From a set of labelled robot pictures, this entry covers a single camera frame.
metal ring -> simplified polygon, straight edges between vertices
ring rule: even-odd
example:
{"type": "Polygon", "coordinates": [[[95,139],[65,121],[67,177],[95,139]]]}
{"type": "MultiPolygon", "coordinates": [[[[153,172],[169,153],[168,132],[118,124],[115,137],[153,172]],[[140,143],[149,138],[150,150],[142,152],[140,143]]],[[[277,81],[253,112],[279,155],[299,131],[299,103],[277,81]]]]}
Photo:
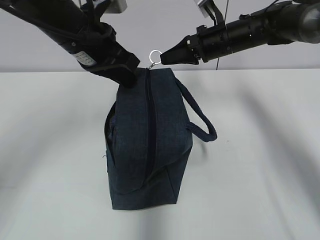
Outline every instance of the metal ring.
{"type": "Polygon", "coordinates": [[[151,55],[152,55],[153,53],[155,53],[155,52],[162,54],[162,52],[160,52],[159,50],[153,50],[152,52],[150,52],[149,59],[150,59],[150,62],[151,62],[152,64],[154,64],[154,65],[159,65],[159,64],[161,64],[161,60],[160,60],[159,62],[153,62],[152,59],[151,59],[151,55]]]}

cable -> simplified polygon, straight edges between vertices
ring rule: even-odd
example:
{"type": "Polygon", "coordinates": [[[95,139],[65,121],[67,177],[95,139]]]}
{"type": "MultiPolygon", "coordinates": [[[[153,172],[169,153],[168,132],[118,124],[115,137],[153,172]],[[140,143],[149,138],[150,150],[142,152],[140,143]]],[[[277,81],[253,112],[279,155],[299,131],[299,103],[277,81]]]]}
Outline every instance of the cable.
{"type": "MultiPolygon", "coordinates": [[[[226,7],[225,7],[225,14],[224,14],[224,21],[227,20],[227,13],[228,13],[228,7],[229,7],[229,0],[227,0],[226,2],[226,7]]],[[[220,57],[218,58],[217,62],[216,62],[216,71],[218,70],[219,68],[219,62],[220,62],[220,57]]]]}
{"type": "Polygon", "coordinates": [[[95,5],[93,0],[86,0],[86,4],[88,5],[88,17],[89,21],[93,24],[95,22],[95,5]]]}
{"type": "Polygon", "coordinates": [[[3,9],[4,11],[8,12],[9,14],[12,14],[14,15],[15,17],[27,22],[27,23],[30,23],[32,25],[35,25],[36,27],[38,28],[42,28],[48,32],[51,32],[51,33],[54,33],[54,34],[57,34],[59,36],[62,36],[62,37],[65,37],[65,38],[70,38],[70,39],[73,39],[73,40],[78,40],[78,41],[81,41],[81,40],[86,40],[86,36],[84,34],[74,34],[74,33],[71,33],[71,32],[68,32],[68,31],[64,31],[64,30],[61,30],[59,28],[56,28],[54,26],[51,26],[49,24],[46,24],[40,20],[37,20],[35,18],[32,18],[20,11],[17,11],[16,9],[14,9],[13,7],[3,3],[1,0],[0,0],[0,8],[3,9]]]}
{"type": "Polygon", "coordinates": [[[271,8],[273,5],[275,5],[277,2],[279,2],[280,0],[275,0],[273,3],[271,3],[265,10],[264,10],[264,14],[266,14],[266,12],[269,10],[269,8],[271,8]]]}

gray wall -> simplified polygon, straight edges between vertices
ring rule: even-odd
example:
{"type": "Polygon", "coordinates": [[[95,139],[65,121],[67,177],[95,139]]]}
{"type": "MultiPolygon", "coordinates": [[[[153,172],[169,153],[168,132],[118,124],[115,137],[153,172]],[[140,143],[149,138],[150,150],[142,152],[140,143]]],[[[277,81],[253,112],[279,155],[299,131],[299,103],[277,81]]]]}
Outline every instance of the gray wall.
{"type": "MultiPolygon", "coordinates": [[[[227,0],[215,2],[225,13],[227,0]]],[[[150,51],[164,52],[184,36],[194,34],[196,27],[212,25],[210,19],[203,18],[194,0],[127,0],[127,3],[124,13],[104,15],[102,20],[116,29],[118,41],[140,58],[141,67],[150,64],[150,51]]],[[[227,22],[270,3],[271,0],[230,0],[227,22]]],[[[82,71],[68,53],[36,27],[3,10],[0,10],[0,31],[0,72],[82,71]]],[[[320,45],[261,46],[222,58],[219,69],[319,68],[319,56],[320,45]]],[[[176,65],[173,69],[213,70],[216,65],[213,60],[200,66],[176,65]]]]}

white label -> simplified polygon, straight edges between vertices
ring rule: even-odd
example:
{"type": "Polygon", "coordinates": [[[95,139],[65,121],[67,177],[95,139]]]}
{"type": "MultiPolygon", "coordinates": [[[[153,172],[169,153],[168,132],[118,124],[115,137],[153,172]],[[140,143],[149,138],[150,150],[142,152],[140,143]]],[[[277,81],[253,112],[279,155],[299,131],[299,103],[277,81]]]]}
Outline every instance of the white label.
{"type": "Polygon", "coordinates": [[[73,54],[72,56],[74,56],[81,64],[88,67],[97,64],[97,62],[84,51],[73,54]]]}

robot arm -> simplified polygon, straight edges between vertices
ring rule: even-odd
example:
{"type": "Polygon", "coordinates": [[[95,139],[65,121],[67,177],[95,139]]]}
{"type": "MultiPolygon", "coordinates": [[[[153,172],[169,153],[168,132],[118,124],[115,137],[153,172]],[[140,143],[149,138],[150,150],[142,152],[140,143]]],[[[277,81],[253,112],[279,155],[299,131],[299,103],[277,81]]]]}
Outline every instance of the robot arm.
{"type": "Polygon", "coordinates": [[[215,13],[217,24],[198,27],[195,35],[164,52],[163,65],[198,65],[201,59],[207,63],[264,44],[320,43],[320,0],[283,1],[228,24],[212,0],[195,1],[204,15],[215,13]]]}
{"type": "Polygon", "coordinates": [[[140,60],[116,41],[116,31],[100,22],[104,12],[121,12],[124,0],[0,0],[5,11],[39,27],[88,72],[130,88],[140,60]]]}

